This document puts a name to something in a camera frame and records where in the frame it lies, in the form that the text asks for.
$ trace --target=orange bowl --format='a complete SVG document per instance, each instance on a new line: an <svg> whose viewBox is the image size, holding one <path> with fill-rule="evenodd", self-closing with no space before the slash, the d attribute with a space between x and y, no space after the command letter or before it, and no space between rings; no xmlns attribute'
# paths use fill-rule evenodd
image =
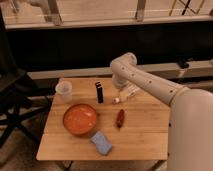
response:
<svg viewBox="0 0 213 171"><path fill-rule="evenodd" d="M97 113L88 104L71 106L64 114L64 127L74 135L82 135L90 132L97 122Z"/></svg>

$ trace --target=red object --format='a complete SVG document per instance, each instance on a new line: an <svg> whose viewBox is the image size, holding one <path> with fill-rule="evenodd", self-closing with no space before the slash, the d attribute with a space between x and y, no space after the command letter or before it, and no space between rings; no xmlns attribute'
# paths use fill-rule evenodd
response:
<svg viewBox="0 0 213 171"><path fill-rule="evenodd" d="M64 127L74 135L82 135L96 126L97 113L88 104L78 104L70 107L64 114Z"/></svg>
<svg viewBox="0 0 213 171"><path fill-rule="evenodd" d="M117 120L116 120L116 125L118 128L121 128L124 124L124 119L125 119L125 112L123 109L120 110L120 112L118 113L117 116Z"/></svg>

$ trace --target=blue sponge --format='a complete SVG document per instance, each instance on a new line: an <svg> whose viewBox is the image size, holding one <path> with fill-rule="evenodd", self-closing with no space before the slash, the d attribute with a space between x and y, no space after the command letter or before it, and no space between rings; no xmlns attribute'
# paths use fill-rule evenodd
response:
<svg viewBox="0 0 213 171"><path fill-rule="evenodd" d="M107 155L112 148L112 144L110 144L100 131L91 138L91 141L96 145L98 152L102 155Z"/></svg>

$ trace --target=floor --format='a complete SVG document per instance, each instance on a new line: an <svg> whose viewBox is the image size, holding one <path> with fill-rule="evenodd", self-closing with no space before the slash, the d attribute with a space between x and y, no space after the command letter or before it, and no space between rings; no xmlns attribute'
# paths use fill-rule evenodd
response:
<svg viewBox="0 0 213 171"><path fill-rule="evenodd" d="M184 4L177 0L171 16L181 16ZM109 19L130 19L135 17L138 0L57 0L63 22L94 21ZM145 18L168 17L175 0L146 0ZM19 12L13 13L9 1L1 4L6 24L39 24L45 23L40 8L31 6L25 0L17 0ZM190 8L197 11L202 0L191 0ZM204 0L198 15L209 14L213 0ZM185 15L195 15L187 10Z"/></svg>
<svg viewBox="0 0 213 171"><path fill-rule="evenodd" d="M25 126L41 137L47 114L40 114L26 121ZM35 156L38 147L15 130L6 144L0 149L0 170L2 171L61 171L55 162L37 161ZM75 161L72 171L148 171L156 161ZM166 171L166 165L158 171Z"/></svg>

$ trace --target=white cup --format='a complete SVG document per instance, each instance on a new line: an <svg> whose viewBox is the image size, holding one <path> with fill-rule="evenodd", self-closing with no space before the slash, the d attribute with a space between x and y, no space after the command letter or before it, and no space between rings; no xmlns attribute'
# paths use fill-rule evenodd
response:
<svg viewBox="0 0 213 171"><path fill-rule="evenodd" d="M55 91L61 96L65 103L72 101L72 83L69 81L61 81L56 87Z"/></svg>

